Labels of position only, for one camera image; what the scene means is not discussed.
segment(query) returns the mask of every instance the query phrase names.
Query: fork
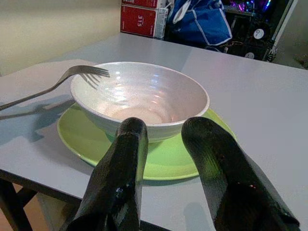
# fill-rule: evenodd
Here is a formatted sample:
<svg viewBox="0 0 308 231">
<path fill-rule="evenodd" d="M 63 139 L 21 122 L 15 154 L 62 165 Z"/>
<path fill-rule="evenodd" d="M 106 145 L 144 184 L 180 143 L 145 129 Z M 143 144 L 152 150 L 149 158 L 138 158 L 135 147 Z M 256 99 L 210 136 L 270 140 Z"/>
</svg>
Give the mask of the fork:
<svg viewBox="0 0 308 231">
<path fill-rule="evenodd" d="M 110 77 L 109 71 L 106 70 L 106 69 L 102 69 L 102 68 L 94 67 L 94 66 L 86 66 L 86 65 L 73 66 L 73 67 L 70 67 L 62 75 L 62 77 L 58 80 L 58 82 L 55 85 L 53 85 L 51 88 L 44 90 L 44 91 L 41 91 L 39 93 L 30 95 L 30 96 L 24 97 L 20 100 L 16 100 L 14 102 L 4 104 L 4 105 L 0 106 L 0 111 L 6 109 L 8 107 L 12 107 L 16 104 L 25 102 L 27 100 L 31 100 L 33 98 L 40 96 L 40 95 L 44 95 L 48 92 L 51 92 L 51 91 L 55 90 L 58 86 L 60 86 L 64 81 L 66 81 L 70 76 L 77 75 L 77 74 L 84 74 L 82 77 L 88 78 L 95 85 L 97 85 L 97 82 L 99 82 L 100 80 L 98 78 L 92 76 L 92 75 L 97 75 L 99 78 L 101 78 L 101 76 Z"/>
</svg>

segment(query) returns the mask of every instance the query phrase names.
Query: white ceramic bowl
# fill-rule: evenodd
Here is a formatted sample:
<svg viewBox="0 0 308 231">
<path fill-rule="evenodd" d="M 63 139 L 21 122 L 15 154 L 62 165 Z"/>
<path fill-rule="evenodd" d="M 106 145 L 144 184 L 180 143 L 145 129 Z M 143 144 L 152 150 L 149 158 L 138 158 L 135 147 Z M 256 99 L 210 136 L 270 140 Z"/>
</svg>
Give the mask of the white ceramic bowl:
<svg viewBox="0 0 308 231">
<path fill-rule="evenodd" d="M 149 142 L 180 133 L 184 121 L 203 115 L 209 107 L 206 90 L 192 78 L 153 64 L 117 62 L 97 65 L 110 72 L 95 89 L 77 75 L 71 93 L 87 117 L 114 136 L 126 118 L 142 119 Z"/>
</svg>

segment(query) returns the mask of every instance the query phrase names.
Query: blue bag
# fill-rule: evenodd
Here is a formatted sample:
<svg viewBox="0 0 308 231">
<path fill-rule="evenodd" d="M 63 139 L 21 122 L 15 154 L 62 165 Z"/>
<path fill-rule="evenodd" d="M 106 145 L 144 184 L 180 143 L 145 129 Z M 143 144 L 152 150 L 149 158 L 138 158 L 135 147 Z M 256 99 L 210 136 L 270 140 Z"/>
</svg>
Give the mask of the blue bag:
<svg viewBox="0 0 308 231">
<path fill-rule="evenodd" d="M 221 0 L 176 0 L 168 25 L 187 42 L 217 46 L 232 38 Z"/>
</svg>

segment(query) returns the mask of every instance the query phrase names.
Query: black wooden table leg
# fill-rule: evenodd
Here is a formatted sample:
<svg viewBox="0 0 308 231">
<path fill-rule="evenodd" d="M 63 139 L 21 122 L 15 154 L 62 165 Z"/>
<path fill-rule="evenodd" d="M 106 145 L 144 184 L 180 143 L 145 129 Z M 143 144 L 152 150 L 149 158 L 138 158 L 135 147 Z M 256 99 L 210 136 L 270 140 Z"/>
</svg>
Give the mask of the black wooden table leg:
<svg viewBox="0 0 308 231">
<path fill-rule="evenodd" d="M 14 231 L 32 230 L 13 184 L 2 179 L 0 179 L 0 208 Z"/>
</svg>

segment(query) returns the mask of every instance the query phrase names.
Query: table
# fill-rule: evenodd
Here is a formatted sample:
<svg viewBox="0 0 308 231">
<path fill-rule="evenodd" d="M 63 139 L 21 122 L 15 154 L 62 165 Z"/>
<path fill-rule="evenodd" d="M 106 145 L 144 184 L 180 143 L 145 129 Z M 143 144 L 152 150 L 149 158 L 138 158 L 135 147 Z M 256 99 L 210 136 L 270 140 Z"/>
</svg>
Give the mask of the table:
<svg viewBox="0 0 308 231">
<path fill-rule="evenodd" d="M 301 222 L 301 230 L 308 231 L 306 70 L 123 33 L 49 61 L 71 59 L 153 63 L 197 80 L 210 96 L 210 107 L 266 173 Z M 16 82 L 1 77 L 0 103 L 47 88 L 57 78 L 25 77 Z M 92 167 L 62 144 L 56 130 L 59 115 L 71 103 L 67 82 L 48 95 L 0 112 L 1 179 L 80 202 Z M 141 219 L 174 231 L 214 230 L 199 178 L 145 181 Z"/>
</svg>

